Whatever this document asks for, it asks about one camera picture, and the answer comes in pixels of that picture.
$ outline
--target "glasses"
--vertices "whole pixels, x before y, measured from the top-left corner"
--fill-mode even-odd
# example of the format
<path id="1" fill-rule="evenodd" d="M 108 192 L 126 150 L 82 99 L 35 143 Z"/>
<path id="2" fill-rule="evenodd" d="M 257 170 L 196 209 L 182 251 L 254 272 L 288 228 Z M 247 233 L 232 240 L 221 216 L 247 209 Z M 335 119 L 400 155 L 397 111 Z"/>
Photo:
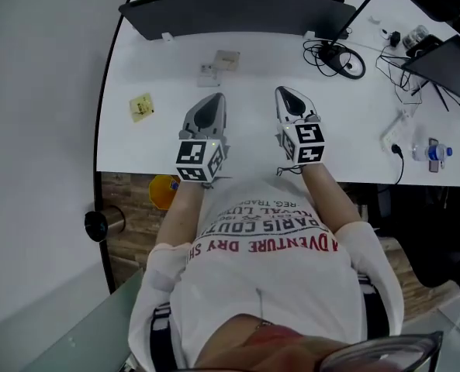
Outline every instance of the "glasses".
<path id="1" fill-rule="evenodd" d="M 437 369 L 443 332 L 388 336 L 338 350 L 315 368 L 316 372 L 413 372 Z"/>

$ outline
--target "black and white marker cube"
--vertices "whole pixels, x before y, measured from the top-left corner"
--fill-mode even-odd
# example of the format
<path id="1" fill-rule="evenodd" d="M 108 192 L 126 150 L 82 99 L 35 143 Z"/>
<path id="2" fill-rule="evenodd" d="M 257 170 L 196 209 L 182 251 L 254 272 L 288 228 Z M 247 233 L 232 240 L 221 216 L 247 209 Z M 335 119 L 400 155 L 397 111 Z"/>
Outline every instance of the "black and white marker cube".
<path id="1" fill-rule="evenodd" d="M 324 135 L 318 122 L 281 124 L 282 146 L 296 165 L 320 163 L 324 153 Z"/>
<path id="2" fill-rule="evenodd" d="M 218 139 L 180 140 L 176 170 L 182 181 L 212 182 L 224 160 L 223 145 Z"/>

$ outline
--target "power outlet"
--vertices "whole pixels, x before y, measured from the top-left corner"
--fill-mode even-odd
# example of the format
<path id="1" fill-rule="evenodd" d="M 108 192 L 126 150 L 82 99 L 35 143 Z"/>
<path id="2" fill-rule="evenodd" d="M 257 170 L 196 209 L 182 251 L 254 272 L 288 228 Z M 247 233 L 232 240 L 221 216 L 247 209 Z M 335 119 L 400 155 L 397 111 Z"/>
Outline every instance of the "power outlet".
<path id="1" fill-rule="evenodd" d="M 410 139 L 413 132 L 413 122 L 410 114 L 403 110 L 392 124 L 383 132 L 380 143 L 383 151 L 390 151 L 394 143 L 401 146 Z"/>

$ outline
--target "white t-shirt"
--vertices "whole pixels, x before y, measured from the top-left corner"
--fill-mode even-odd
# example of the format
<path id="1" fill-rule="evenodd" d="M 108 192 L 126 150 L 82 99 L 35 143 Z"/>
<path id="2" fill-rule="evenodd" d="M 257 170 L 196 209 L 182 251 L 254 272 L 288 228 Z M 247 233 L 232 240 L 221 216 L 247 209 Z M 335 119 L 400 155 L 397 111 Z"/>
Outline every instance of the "white t-shirt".
<path id="1" fill-rule="evenodd" d="M 390 334 L 400 334 L 402 291 L 368 223 L 351 223 L 333 234 L 303 193 L 276 178 L 207 191 L 198 227 L 193 244 L 161 244 L 147 261 L 129 337 L 145 370 L 154 371 L 152 312 L 166 301 L 187 367 L 210 336 L 239 314 L 307 336 L 365 340 L 358 273 L 378 289 Z"/>

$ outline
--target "plug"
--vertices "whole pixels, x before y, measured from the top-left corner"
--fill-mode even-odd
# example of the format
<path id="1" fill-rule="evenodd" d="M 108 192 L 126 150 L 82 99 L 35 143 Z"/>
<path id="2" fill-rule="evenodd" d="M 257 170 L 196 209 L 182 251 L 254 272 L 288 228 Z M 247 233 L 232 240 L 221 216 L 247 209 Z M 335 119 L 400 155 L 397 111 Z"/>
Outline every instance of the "plug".
<path id="1" fill-rule="evenodd" d="M 403 160 L 402 150 L 400 149 L 400 146 L 399 146 L 399 145 L 397 145 L 396 143 L 394 143 L 394 144 L 392 145 L 392 148 L 391 148 L 391 149 L 392 149 L 392 153 L 393 153 L 393 154 L 398 154 L 399 157 Z"/>

